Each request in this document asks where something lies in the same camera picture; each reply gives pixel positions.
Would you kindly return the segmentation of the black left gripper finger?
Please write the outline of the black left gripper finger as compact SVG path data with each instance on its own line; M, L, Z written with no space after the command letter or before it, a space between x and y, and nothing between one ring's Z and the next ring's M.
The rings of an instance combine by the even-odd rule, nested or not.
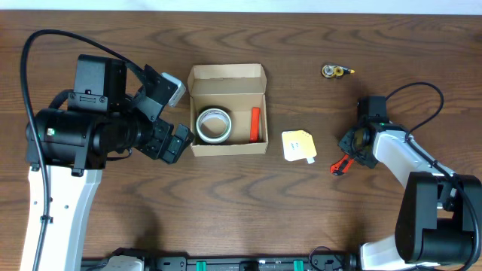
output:
M144 69L135 67L131 62L127 62L126 65L142 83L137 94L129 102L129 109L138 109L150 121L155 121L168 105L174 85L149 65L145 65Z
M191 130L179 124L174 135L169 135L166 140L166 147L161 151L161 160L168 164L173 164L178 161L184 150L195 139Z

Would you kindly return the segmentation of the red utility knife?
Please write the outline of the red utility knife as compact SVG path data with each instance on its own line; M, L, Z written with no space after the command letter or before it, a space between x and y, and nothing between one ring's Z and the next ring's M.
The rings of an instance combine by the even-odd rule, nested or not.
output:
M341 176L344 175L347 170L353 164L354 159L350 155L345 154L338 162L334 163L330 167L330 173L332 175Z

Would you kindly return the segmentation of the white masking tape roll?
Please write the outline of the white masking tape roll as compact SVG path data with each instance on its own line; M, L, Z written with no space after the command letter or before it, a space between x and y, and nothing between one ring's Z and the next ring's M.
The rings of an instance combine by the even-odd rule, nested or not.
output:
M231 134L232 122L229 114L219 108L208 108L197 118L198 136L211 145L225 142Z

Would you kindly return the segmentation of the brown cardboard box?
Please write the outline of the brown cardboard box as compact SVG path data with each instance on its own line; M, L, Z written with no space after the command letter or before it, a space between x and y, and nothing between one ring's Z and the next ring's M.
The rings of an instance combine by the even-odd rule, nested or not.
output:
M191 150L196 157L265 154L268 143L267 77L261 64L195 65L188 76ZM252 108L261 109L258 141L249 142ZM208 108L226 111L232 122L230 137L223 143L205 143L197 134L196 121Z

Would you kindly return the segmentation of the red stapler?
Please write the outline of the red stapler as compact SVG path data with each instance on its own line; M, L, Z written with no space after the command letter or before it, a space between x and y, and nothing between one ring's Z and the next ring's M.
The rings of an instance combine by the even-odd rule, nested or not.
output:
M260 108L257 108L257 107L252 108L250 135L249 135L250 143L255 143L258 141L260 114L261 114Z

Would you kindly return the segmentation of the yellow correction tape dispenser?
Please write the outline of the yellow correction tape dispenser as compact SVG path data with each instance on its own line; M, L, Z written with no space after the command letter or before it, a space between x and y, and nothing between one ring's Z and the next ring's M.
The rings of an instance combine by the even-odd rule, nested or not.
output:
M354 73L355 71L353 69L341 65L327 64L321 68L321 74L325 78L341 78L344 75L351 75Z

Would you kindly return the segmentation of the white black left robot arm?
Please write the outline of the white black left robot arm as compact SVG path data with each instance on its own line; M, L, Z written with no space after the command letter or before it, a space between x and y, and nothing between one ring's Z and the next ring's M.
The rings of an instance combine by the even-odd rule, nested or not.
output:
M110 161L133 150L168 164L193 141L184 125L160 118L175 106L185 85L152 67L135 69L141 87L126 92L132 64L82 54L75 85L59 93L28 129L30 208L20 267L23 270L78 270L88 215L102 172Z

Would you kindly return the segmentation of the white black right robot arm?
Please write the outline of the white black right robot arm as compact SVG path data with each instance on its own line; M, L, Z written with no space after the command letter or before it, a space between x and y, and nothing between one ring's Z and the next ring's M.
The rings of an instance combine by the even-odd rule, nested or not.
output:
M357 162L384 164L404 188L395 233L360 247L363 270L460 265L481 253L481 182L459 175L424 151L400 124L389 121L386 97L358 100L358 123L340 140L344 157L331 166L343 175Z

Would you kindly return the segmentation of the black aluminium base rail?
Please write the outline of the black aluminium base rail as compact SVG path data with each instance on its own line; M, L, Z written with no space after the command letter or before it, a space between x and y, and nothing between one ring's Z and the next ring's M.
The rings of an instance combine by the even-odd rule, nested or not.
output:
M302 260L305 271L313 270L431 270L433 263L406 264L402 259L381 264L362 256L325 246L302 255L258 255L251 257L190 257L186 254L152 254L134 248L119 248L103 259L83 259L81 270L150 271L271 271L292 270Z

